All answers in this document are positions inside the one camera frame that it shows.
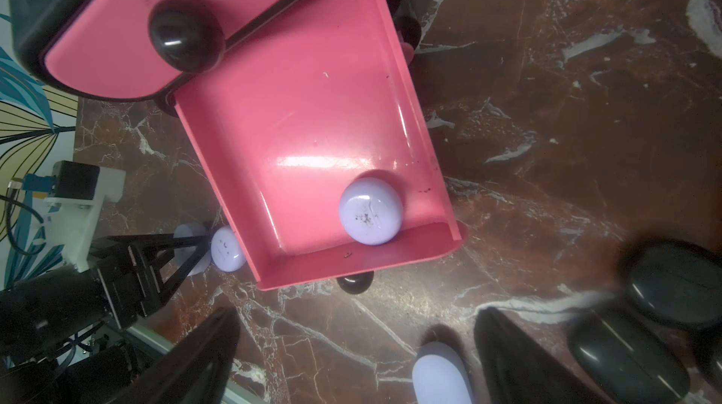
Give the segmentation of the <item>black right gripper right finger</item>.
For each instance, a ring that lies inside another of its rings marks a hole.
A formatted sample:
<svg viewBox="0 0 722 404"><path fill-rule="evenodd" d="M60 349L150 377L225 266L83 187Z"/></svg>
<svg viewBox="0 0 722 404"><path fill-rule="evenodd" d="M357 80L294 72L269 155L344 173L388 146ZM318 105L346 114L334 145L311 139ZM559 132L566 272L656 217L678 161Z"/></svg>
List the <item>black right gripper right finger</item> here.
<svg viewBox="0 0 722 404"><path fill-rule="evenodd" d="M494 307L475 323L475 344L493 403L604 403Z"/></svg>

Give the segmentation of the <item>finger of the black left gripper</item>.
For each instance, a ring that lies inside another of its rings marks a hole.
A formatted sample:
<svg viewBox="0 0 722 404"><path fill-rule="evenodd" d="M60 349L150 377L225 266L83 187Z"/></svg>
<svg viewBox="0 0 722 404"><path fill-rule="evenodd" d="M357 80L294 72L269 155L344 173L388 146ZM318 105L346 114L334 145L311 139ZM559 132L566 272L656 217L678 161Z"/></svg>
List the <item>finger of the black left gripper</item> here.
<svg viewBox="0 0 722 404"><path fill-rule="evenodd" d="M137 235L133 236L133 243L140 245L143 249L150 249L152 251L167 251L175 250L177 248L183 248L188 246L196 245L199 250L205 251L208 249L211 243L211 236L197 236L190 238L175 239L172 233L170 234L148 234L148 235Z"/></svg>
<svg viewBox="0 0 722 404"><path fill-rule="evenodd" d="M204 255L205 251L198 249L192 257L187 259L184 265L177 267L177 270L173 272L169 279L163 280L161 271L165 265L171 261L171 259L174 259L174 250L157 252L152 260L152 272L160 306L168 304L172 296L178 291L182 282L188 276L189 272L193 270Z"/></svg>

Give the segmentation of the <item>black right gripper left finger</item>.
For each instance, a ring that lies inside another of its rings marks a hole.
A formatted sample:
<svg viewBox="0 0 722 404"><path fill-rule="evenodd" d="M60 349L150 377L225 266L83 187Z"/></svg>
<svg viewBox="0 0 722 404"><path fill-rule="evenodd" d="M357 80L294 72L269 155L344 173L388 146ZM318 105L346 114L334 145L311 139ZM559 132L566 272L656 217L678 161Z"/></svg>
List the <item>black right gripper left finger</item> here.
<svg viewBox="0 0 722 404"><path fill-rule="evenodd" d="M240 340L240 318L215 310L181 342L155 359L114 403L220 403Z"/></svg>

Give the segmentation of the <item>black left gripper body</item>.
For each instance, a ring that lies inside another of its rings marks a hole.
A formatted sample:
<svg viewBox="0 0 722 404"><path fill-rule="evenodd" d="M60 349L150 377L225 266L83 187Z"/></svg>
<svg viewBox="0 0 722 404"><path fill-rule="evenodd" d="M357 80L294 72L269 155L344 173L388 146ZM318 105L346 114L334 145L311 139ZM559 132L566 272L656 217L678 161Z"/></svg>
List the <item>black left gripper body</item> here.
<svg viewBox="0 0 722 404"><path fill-rule="evenodd" d="M109 236L92 242L88 262L96 272L114 323L128 328L169 301L161 270L169 262L167 234Z"/></svg>

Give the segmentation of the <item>purple oval earphone case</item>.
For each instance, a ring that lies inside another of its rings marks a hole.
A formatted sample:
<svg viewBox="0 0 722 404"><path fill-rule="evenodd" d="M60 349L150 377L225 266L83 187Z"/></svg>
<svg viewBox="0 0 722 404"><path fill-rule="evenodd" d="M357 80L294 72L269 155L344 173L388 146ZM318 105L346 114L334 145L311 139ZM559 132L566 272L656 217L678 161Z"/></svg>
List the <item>purple oval earphone case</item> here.
<svg viewBox="0 0 722 404"><path fill-rule="evenodd" d="M207 229L206 225L203 225L198 222L193 223L187 223L183 225L179 225L176 227L174 231L174 238L180 239L180 238L190 238L190 237L197 237L197 236L206 236L208 237L210 234L209 229ZM192 257L195 252L197 252L199 248L194 246L188 246L183 248L177 248L174 250L174 262L175 265L180 267L184 265L184 263L189 259L189 257ZM206 270L209 268L210 264L212 262L212 256L209 249L205 250L205 255L200 259L200 261L196 264L196 266L189 272L189 276L195 276L197 274L204 274Z"/></svg>
<svg viewBox="0 0 722 404"><path fill-rule="evenodd" d="M412 383L418 404L474 402L464 362L452 347L442 342L430 342L419 349Z"/></svg>

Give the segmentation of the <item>purple round earphone case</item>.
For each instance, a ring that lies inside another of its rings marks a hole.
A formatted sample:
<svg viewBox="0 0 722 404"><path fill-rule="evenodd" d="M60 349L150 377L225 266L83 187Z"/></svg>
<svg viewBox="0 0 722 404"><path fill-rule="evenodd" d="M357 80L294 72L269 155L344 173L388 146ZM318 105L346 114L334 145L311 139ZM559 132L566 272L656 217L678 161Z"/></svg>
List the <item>purple round earphone case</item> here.
<svg viewBox="0 0 722 404"><path fill-rule="evenodd" d="M223 272L237 272L246 265L246 255L231 227L221 227L212 236L211 256Z"/></svg>
<svg viewBox="0 0 722 404"><path fill-rule="evenodd" d="M352 182L342 193L338 217L345 232L356 242L380 245L400 232L403 204L396 190L384 180L365 177Z"/></svg>

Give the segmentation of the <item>black oval earphone case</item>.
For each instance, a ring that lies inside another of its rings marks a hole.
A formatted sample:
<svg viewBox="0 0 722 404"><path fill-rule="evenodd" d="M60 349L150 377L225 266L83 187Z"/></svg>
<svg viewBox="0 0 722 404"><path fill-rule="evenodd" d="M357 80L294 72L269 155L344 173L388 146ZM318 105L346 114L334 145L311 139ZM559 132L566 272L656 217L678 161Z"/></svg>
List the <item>black oval earphone case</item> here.
<svg viewBox="0 0 722 404"><path fill-rule="evenodd" d="M573 325L568 347L581 368L617 403L678 403L691 380L683 363L629 312L605 307Z"/></svg>

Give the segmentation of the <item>black round earphone case top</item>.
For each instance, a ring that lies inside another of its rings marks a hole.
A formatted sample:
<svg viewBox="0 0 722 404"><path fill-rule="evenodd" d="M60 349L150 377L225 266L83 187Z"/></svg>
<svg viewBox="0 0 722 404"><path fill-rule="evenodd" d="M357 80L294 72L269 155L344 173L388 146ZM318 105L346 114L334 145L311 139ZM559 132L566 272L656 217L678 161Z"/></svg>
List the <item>black round earphone case top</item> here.
<svg viewBox="0 0 722 404"><path fill-rule="evenodd" d="M707 383L721 392L721 327L714 327L696 335L693 354L698 370Z"/></svg>

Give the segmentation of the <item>pink top drawer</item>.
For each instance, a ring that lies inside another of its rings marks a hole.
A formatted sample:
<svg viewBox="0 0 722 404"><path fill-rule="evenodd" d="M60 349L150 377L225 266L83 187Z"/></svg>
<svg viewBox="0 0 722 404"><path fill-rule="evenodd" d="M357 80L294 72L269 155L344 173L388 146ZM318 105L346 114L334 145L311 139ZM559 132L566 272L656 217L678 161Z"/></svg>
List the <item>pink top drawer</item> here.
<svg viewBox="0 0 722 404"><path fill-rule="evenodd" d="M131 101L219 64L225 43L278 0L90 0L44 65L84 95Z"/></svg>

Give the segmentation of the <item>pink drawer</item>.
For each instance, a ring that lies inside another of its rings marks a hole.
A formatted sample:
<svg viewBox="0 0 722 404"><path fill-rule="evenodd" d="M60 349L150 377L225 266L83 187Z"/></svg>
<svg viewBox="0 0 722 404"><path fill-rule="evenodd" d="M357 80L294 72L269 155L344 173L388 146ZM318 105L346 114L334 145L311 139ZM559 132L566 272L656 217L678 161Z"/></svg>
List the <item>pink drawer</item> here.
<svg viewBox="0 0 722 404"><path fill-rule="evenodd" d="M463 244L387 0L303 0L175 98L263 291ZM341 196L363 177L402 199L386 244L360 244L341 224Z"/></svg>
<svg viewBox="0 0 722 404"><path fill-rule="evenodd" d="M84 95L131 101L219 64L225 43L278 0L90 0L44 65Z"/></svg>

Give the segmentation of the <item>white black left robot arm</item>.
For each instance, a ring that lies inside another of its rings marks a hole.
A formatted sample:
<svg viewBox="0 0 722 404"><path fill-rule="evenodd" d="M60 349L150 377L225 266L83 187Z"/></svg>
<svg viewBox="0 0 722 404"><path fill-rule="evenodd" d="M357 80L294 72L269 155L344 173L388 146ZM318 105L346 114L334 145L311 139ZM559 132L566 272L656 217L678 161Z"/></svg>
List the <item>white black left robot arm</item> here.
<svg viewBox="0 0 722 404"><path fill-rule="evenodd" d="M207 235L105 237L88 270L64 266L2 291L2 402L127 402L161 358L122 331L168 304L209 246Z"/></svg>

